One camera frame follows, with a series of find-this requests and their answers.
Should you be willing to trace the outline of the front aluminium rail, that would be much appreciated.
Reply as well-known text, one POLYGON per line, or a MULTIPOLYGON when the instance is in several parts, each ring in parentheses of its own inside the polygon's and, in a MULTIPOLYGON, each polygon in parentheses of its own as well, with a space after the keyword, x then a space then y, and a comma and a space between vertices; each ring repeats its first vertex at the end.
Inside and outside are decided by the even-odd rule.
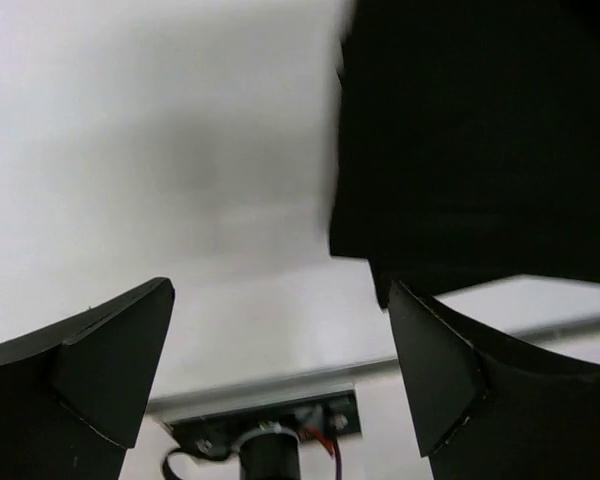
MULTIPOLYGON (((512 335, 535 345, 600 336, 600 314, 519 330, 512 335)), ((146 415, 159 422, 169 423, 324 397, 352 390, 355 380, 359 377, 393 373, 398 369, 398 360, 395 357, 387 357, 359 364, 307 371, 292 376, 278 376, 251 383, 177 394, 151 400, 146 415)))

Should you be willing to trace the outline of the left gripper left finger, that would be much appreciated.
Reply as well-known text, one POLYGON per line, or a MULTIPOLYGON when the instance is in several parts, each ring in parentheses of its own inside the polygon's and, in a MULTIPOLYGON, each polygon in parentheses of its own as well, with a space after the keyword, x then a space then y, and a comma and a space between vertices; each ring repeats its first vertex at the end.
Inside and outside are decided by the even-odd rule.
POLYGON ((119 477, 174 302, 158 277, 0 344, 0 479, 119 477))

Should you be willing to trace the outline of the black trousers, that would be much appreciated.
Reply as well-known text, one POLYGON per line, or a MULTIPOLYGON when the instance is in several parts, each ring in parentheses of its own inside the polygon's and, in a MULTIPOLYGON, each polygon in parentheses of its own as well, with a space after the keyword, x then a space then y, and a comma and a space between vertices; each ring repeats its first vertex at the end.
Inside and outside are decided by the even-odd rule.
POLYGON ((380 306, 600 284, 600 1, 358 1, 341 48, 329 248, 380 306))

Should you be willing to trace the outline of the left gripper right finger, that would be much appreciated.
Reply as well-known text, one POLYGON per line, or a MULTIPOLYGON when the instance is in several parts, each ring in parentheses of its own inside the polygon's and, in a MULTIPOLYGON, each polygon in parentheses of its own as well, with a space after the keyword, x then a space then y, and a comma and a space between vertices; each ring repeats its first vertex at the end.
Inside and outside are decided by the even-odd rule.
POLYGON ((437 479, 600 479, 600 365, 394 283, 388 310, 420 454, 437 479))

